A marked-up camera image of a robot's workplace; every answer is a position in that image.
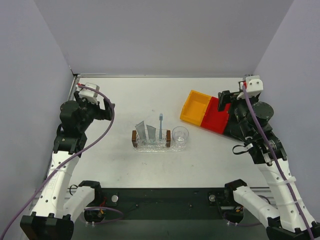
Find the white wall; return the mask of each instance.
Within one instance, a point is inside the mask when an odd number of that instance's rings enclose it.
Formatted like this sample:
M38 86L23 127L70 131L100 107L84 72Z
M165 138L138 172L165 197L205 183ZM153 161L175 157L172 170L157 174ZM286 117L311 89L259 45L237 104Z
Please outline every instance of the white wall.
M255 70L297 186L320 221L320 1L295 0Z
M46 174L72 80L34 1L1 0L0 232ZM5 239L19 239L19 222Z
M74 73L253 73L293 0L34 0Z

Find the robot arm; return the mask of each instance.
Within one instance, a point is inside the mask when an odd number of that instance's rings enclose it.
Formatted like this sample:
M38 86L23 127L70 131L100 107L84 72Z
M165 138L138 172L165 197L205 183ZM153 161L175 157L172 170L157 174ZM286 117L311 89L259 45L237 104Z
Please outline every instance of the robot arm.
M97 85L91 83L85 86L99 90ZM100 109L97 96L89 89L79 88L74 93L75 100L67 101L60 107L61 125L54 140L48 175L57 172L43 188L31 214L24 215L20 221L22 230L30 240L70 240L74 222L85 207L100 206L104 202L100 183L83 181L65 203L66 191L81 155L57 169L70 156L84 148L87 141L85 131L94 119L112 119L111 106L104 100L105 110Z
M242 86L246 86L253 112L269 144L264 142L255 125ZM260 199L242 180L225 185L228 197L247 208L266 227L270 240L309 240L310 232L314 237L319 237L320 224L304 205L295 185L296 178L290 172L287 154L269 125L274 111L267 103L259 102L262 81L259 76L247 76L239 83L239 88L239 92L219 93L218 111L223 111L226 104L230 104L224 134L244 142L244 147L269 185L277 209ZM269 147L274 151L277 162Z

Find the white table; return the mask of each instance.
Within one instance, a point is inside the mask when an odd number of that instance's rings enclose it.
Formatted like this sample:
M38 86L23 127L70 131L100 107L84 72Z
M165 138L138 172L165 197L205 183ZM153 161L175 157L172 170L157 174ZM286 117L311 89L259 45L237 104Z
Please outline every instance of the white table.
M234 155L239 142L180 120L190 90L217 96L224 90L237 91L241 78L81 78L93 83L115 103L115 120L110 132L82 154L70 184L99 181L103 188L222 188L243 179L250 187L267 187L249 154ZM132 130L145 124L172 130L189 130L188 146L181 152L141 153L134 150ZM92 143L108 126L95 120L86 131Z

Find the wooden block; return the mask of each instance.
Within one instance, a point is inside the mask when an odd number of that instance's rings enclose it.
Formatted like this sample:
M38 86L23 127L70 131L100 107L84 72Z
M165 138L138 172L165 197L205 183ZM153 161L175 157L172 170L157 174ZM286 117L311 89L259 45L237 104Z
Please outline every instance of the wooden block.
M134 148L138 147L138 143L136 142L136 139L137 139L137 131L133 130L131 141Z
M170 145L171 145L171 132L170 132L170 130L166 131L166 144L165 145L167 148L170 148Z

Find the yellow box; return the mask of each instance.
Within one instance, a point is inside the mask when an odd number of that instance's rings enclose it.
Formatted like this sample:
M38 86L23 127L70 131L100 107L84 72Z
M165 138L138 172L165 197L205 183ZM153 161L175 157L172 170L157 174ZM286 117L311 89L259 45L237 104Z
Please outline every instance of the yellow box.
M211 96L191 90L180 115L180 119L187 123L201 126Z

